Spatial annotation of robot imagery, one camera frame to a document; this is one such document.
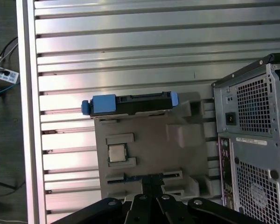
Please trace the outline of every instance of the power strip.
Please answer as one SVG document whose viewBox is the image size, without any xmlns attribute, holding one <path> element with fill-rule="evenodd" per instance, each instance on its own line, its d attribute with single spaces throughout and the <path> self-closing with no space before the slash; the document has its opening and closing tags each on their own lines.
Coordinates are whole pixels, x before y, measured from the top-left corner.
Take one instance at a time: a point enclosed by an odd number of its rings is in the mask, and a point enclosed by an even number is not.
<svg viewBox="0 0 280 224">
<path fill-rule="evenodd" d="M 0 80 L 6 81 L 6 82 L 9 82 L 9 83 L 13 83 L 13 84 L 15 84 L 17 82 L 18 77 L 19 77 L 18 72 L 11 71 L 11 70 L 4 69 L 4 68 L 0 68 L 0 70 L 10 72 L 8 76 L 0 73 Z"/>
</svg>

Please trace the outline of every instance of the metal frame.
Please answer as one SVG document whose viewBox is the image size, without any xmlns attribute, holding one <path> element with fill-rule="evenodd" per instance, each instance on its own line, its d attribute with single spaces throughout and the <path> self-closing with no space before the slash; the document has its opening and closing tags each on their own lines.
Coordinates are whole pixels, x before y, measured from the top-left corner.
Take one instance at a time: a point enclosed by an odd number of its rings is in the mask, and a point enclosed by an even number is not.
<svg viewBox="0 0 280 224">
<path fill-rule="evenodd" d="M 275 13 L 269 17 L 263 10 Z M 158 18 L 158 15 L 193 16 L 201 12 L 207 13 L 199 17 L 203 20 L 194 17 L 195 20 L 189 22 L 174 17 L 174 20 L 141 24 L 137 19 L 143 13 Z M 79 15 L 86 20 L 88 16 L 97 19 L 91 30 L 82 23 L 77 27 L 61 26 L 59 30 L 39 27 L 50 24 L 52 18 L 54 22 L 80 20 Z M 98 26 L 97 15 L 113 23 Z M 66 173 L 71 176 L 61 180 L 66 186 L 72 186 L 81 176 L 87 180 L 98 178 L 91 174 L 98 169 L 93 156 L 96 142 L 93 122 L 79 110 L 83 99 L 99 94 L 180 93 L 191 89 L 200 93 L 206 105 L 212 98 L 211 82 L 271 51 L 280 52 L 280 0 L 18 0 L 17 20 L 28 222 L 31 224 L 45 224 L 73 212 L 58 210 L 63 203 L 61 198 L 80 198 L 74 202 L 75 209 L 86 206 L 85 198 L 99 200 L 99 186 L 92 189 L 92 181 L 86 191 L 81 191 L 84 188 L 79 188 L 79 192 L 57 189 L 57 182 Z M 118 23 L 122 20 L 129 23 L 122 26 Z M 67 45 L 69 39 L 75 44 Z M 208 121 L 205 123 L 205 135 L 210 140 L 208 152 L 214 159 L 217 156 L 215 136 L 213 128 L 208 128 L 214 126 L 212 106 L 204 117 Z M 68 139 L 78 137 L 80 143 L 72 142 L 66 147 Z M 67 141 L 63 146 L 56 144 L 63 140 Z M 76 162 L 56 163 L 58 155 L 68 161 L 75 158 Z M 91 158 L 92 164 L 85 165 Z M 218 167 L 218 160 L 209 161 L 213 175 L 218 173 Z M 54 175 L 54 179 L 47 181 L 49 175 Z M 55 186 L 53 194 L 45 191 L 44 181 L 55 182 L 47 184 Z M 56 209 L 52 214 L 47 211 L 48 205 Z"/>
</svg>

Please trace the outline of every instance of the computer tower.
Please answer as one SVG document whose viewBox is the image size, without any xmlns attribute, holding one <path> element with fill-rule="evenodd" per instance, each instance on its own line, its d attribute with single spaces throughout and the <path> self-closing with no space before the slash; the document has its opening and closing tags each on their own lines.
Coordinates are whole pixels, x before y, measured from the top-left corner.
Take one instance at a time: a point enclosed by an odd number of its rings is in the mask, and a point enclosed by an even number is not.
<svg viewBox="0 0 280 224">
<path fill-rule="evenodd" d="M 212 84 L 224 206 L 280 223 L 280 54 Z"/>
</svg>

